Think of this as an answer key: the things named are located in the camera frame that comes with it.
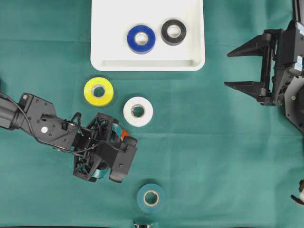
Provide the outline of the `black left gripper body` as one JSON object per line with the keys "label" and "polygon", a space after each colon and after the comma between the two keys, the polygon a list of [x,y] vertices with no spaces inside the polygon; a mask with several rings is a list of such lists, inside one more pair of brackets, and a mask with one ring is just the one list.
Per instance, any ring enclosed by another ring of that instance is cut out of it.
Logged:
{"label": "black left gripper body", "polygon": [[89,182],[103,178],[109,169],[105,156],[123,151],[122,132],[119,121],[103,113],[98,113],[86,127],[81,127],[73,143],[77,153],[73,175]]}

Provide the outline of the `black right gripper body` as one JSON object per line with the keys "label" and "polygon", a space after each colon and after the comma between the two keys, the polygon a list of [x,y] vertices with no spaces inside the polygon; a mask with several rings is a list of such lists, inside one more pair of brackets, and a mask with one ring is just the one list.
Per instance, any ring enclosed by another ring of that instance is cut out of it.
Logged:
{"label": "black right gripper body", "polygon": [[265,30],[261,39],[263,45],[263,64],[271,66],[274,60],[273,89],[259,95],[257,101],[264,106],[280,106],[284,94],[294,77],[304,73],[304,25],[296,20],[290,21],[286,30]]}

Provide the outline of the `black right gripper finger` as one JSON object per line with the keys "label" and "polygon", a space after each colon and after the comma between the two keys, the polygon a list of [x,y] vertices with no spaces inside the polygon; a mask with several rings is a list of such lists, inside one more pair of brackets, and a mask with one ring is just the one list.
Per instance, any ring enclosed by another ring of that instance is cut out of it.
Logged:
{"label": "black right gripper finger", "polygon": [[271,46],[271,34],[258,35],[227,54],[228,57],[263,56],[266,47]]}
{"label": "black right gripper finger", "polygon": [[264,82],[243,81],[224,82],[224,85],[238,90],[246,95],[255,98],[258,102],[264,102],[266,98],[266,88]]}

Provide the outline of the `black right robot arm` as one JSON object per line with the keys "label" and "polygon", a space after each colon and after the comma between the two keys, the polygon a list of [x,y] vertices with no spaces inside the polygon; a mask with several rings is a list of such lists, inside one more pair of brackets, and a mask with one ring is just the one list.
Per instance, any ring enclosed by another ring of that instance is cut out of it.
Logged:
{"label": "black right robot arm", "polygon": [[267,29],[227,54],[261,56],[258,82],[225,82],[230,88],[256,99],[262,106],[285,106],[287,119],[304,131],[304,26],[290,21],[287,29]]}

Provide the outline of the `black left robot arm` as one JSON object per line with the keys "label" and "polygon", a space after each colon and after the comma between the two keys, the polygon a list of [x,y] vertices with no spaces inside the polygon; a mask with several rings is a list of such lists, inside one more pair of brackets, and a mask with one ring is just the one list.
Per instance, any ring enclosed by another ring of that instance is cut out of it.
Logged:
{"label": "black left robot arm", "polygon": [[111,116],[98,113],[87,126],[81,125],[81,116],[77,112],[70,120],[62,119],[51,102],[33,94],[23,93],[19,102],[0,94],[2,128],[21,129],[40,144],[72,154],[76,177],[96,182],[110,171],[109,179],[121,183],[137,141]]}

